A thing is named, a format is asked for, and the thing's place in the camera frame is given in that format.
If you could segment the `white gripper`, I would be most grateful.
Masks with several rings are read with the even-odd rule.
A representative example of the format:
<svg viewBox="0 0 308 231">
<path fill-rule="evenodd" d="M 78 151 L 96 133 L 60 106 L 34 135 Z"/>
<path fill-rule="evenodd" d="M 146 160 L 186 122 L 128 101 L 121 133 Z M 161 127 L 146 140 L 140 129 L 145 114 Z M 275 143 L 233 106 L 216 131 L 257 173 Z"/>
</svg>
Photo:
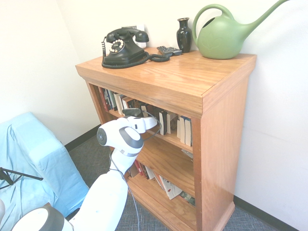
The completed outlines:
<svg viewBox="0 0 308 231">
<path fill-rule="evenodd" d="M 132 127 L 138 133 L 145 133 L 157 125 L 157 120 L 154 117 L 134 117 L 131 119 Z"/>
</svg>

